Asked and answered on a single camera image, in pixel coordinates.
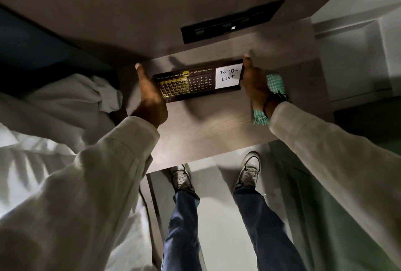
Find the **blue jeans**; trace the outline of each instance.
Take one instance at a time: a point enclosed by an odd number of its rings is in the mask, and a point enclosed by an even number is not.
[[[302,259],[284,231],[284,223],[266,204],[255,188],[243,186],[234,191],[258,260],[259,271],[305,271]],[[199,197],[191,191],[179,191],[166,241],[162,271],[201,271],[199,263]]]

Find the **beige shirt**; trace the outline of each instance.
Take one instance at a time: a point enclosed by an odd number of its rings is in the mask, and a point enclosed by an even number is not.
[[[270,130],[401,267],[401,157],[289,104]],[[0,219],[1,270],[104,270],[159,134],[128,117]]]

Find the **leg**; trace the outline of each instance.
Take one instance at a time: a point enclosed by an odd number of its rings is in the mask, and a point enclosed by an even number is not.
[[[284,231],[284,223],[255,190],[260,158],[249,153],[233,193],[258,259],[259,271],[305,271],[302,259]]]
[[[164,242],[162,271],[201,271],[197,213],[199,197],[193,190],[186,168],[181,172],[170,172],[176,190],[173,197],[176,205]]]

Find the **sneaker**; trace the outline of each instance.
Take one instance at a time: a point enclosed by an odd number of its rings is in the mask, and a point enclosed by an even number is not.
[[[191,175],[189,172],[188,164],[180,164],[178,166],[170,168],[171,182],[174,190],[178,191],[189,190],[195,192],[195,189],[191,182]]]
[[[260,155],[258,152],[249,152],[241,163],[241,172],[235,185],[235,190],[242,186],[256,187],[260,172]]]

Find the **sticky note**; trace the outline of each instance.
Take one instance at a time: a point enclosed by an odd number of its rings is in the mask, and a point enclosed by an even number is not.
[[[241,76],[242,63],[216,68],[216,89],[237,86]]]

